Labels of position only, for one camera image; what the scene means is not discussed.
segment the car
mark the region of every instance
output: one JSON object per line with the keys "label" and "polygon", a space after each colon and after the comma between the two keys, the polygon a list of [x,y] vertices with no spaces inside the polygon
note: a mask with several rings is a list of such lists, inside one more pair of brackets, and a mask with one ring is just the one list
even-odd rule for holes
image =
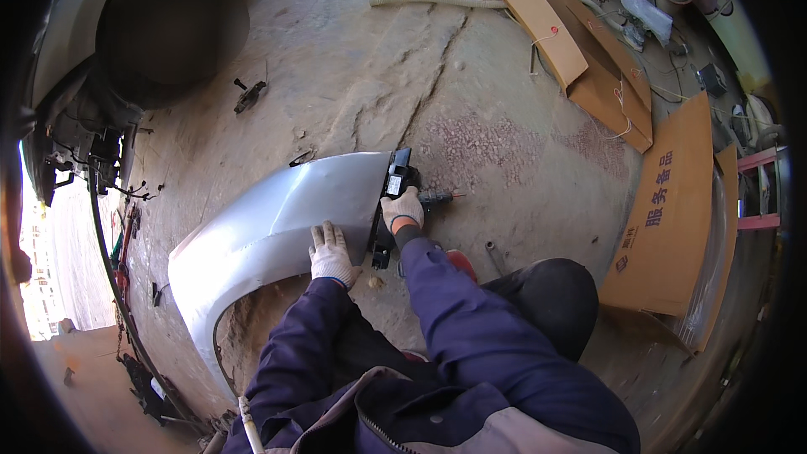
{"label": "car", "polygon": [[89,169],[99,195],[126,191],[143,116],[207,84],[248,26],[243,0],[52,0],[25,91],[22,149],[39,200],[50,206]]}

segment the white label sticker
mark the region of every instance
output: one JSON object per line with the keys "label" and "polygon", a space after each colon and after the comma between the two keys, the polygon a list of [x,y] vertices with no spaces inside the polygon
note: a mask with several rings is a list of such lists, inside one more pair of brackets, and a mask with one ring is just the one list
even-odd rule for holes
{"label": "white label sticker", "polygon": [[387,184],[387,193],[389,195],[397,195],[401,191],[401,176],[390,176],[390,182]]}

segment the screwdriver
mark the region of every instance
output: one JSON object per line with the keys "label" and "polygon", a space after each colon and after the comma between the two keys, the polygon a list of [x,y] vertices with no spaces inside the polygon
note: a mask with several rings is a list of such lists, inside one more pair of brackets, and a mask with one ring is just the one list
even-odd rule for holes
{"label": "screwdriver", "polygon": [[432,209],[432,207],[437,206],[439,204],[447,204],[457,197],[465,197],[465,194],[451,193],[447,189],[440,189],[440,190],[427,189],[426,191],[422,191],[417,195],[418,201],[423,206],[423,209],[426,212],[429,212]]}

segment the red shoe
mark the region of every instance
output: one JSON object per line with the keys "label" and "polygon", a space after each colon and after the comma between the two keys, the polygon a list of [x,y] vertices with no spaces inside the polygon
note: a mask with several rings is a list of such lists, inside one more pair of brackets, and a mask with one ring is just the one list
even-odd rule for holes
{"label": "red shoe", "polygon": [[468,276],[477,284],[479,282],[476,279],[476,272],[474,272],[474,266],[470,264],[470,260],[465,253],[462,251],[458,251],[457,249],[452,249],[447,251],[446,254],[449,256],[449,261],[458,270],[465,272]]}
{"label": "red shoe", "polygon": [[420,354],[419,352],[415,352],[410,349],[401,349],[401,353],[403,354],[403,357],[409,359],[410,361],[415,361],[417,363],[429,363],[429,358]]}

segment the plastic bag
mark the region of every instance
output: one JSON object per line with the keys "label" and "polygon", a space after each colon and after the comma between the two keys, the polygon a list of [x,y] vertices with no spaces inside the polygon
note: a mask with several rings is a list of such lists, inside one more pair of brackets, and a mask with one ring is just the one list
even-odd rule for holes
{"label": "plastic bag", "polygon": [[661,45],[670,43],[672,16],[647,0],[620,0],[620,2],[628,13],[636,16],[659,39]]}

